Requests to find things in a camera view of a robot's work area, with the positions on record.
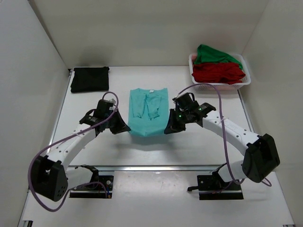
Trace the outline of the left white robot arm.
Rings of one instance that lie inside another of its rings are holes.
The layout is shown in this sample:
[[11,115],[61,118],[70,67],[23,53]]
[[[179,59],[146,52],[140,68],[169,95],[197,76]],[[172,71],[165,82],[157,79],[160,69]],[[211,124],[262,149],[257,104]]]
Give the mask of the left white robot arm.
[[99,183],[98,171],[89,165],[69,169],[74,158],[104,130],[116,135],[131,129],[118,111],[109,111],[102,118],[96,117],[94,109],[80,120],[72,138],[59,142],[45,156],[39,155],[30,167],[30,190],[54,202],[59,201],[68,190],[85,184],[94,188]]

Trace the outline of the teal t shirt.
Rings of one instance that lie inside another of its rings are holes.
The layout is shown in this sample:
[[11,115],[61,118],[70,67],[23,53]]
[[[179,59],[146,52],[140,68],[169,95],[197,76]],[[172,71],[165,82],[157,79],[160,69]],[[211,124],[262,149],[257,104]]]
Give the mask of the teal t shirt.
[[164,134],[169,119],[168,89],[137,88],[130,91],[128,126],[133,136]]

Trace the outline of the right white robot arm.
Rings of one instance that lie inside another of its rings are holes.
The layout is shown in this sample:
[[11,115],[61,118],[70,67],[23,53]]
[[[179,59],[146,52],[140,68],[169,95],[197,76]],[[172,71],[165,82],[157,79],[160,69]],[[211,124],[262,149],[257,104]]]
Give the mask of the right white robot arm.
[[216,191],[222,191],[232,183],[240,185],[245,179],[272,186],[267,176],[280,164],[272,136],[260,136],[247,131],[224,118],[221,111],[212,105],[198,105],[197,102],[185,109],[179,106],[170,109],[164,133],[185,131],[188,123],[196,123],[223,138],[225,164],[212,172],[212,183]]

